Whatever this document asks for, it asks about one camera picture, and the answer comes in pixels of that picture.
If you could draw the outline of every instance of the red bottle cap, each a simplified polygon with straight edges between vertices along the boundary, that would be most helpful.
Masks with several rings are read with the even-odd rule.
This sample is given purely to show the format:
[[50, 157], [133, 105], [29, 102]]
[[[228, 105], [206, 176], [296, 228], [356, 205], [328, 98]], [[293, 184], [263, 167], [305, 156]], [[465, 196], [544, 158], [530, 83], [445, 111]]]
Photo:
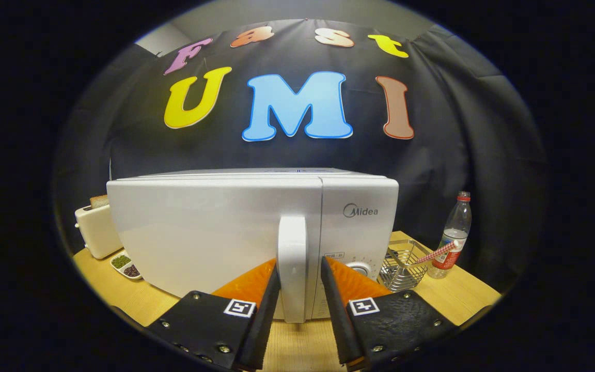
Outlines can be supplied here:
[[458, 193], [458, 197], [456, 199], [460, 201], [470, 201], [469, 192], [461, 191], [460, 193]]

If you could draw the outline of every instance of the bottle label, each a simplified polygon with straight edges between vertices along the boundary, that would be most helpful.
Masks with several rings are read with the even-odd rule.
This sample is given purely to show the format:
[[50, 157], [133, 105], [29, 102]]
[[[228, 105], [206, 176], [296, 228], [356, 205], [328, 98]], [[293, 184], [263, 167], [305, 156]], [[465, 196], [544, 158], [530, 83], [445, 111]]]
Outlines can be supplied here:
[[437, 247], [437, 249], [440, 249], [444, 245], [451, 243], [453, 240], [458, 240], [458, 248], [453, 248], [453, 250], [450, 250], [446, 254], [441, 254], [438, 257], [435, 257], [433, 259], [433, 266], [442, 270], [448, 270], [453, 268], [453, 264], [456, 263], [458, 256], [460, 256], [461, 250], [463, 250], [463, 245], [465, 245], [465, 241], [467, 240], [467, 238], [454, 239], [443, 234], [442, 240], [440, 241], [440, 245]]

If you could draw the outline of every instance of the plastic water bottle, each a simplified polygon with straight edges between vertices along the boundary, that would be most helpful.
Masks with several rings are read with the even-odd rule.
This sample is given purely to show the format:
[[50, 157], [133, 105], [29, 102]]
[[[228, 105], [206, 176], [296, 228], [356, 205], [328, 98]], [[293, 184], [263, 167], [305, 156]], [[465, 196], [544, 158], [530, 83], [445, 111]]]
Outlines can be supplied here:
[[431, 278], [444, 278], [447, 276], [451, 268], [453, 268], [453, 264], [456, 263], [458, 256], [460, 256], [463, 245], [465, 245], [465, 241], [467, 240], [469, 227], [472, 224], [469, 193], [467, 191], [461, 191], [458, 193], [457, 199], [458, 202], [451, 210], [447, 223], [444, 225], [442, 240], [440, 240], [440, 245], [437, 248], [453, 240], [458, 240], [459, 246], [433, 259], [427, 271], [428, 276]]

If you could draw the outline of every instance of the bread slice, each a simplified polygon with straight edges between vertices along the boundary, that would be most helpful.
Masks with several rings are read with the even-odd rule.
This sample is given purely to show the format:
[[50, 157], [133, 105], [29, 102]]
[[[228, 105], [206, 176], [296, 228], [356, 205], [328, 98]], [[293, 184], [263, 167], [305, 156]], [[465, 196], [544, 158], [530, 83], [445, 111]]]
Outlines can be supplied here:
[[101, 195], [99, 197], [90, 198], [92, 209], [104, 207], [109, 204], [109, 198], [107, 195]]

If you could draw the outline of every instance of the yellow letter u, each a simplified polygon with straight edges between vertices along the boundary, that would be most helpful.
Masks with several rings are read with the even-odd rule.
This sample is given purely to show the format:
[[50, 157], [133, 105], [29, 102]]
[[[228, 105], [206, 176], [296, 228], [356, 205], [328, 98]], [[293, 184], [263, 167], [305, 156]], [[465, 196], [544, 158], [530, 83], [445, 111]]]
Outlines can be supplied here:
[[196, 76], [180, 80], [169, 89], [171, 95], [165, 108], [165, 124], [172, 129], [189, 127], [195, 125], [205, 118], [215, 106], [217, 95], [220, 94], [220, 87], [224, 75], [231, 72], [230, 67], [216, 68], [203, 74], [207, 80], [206, 87], [201, 96], [201, 102], [192, 110], [184, 110], [185, 97], [190, 86], [196, 82]]

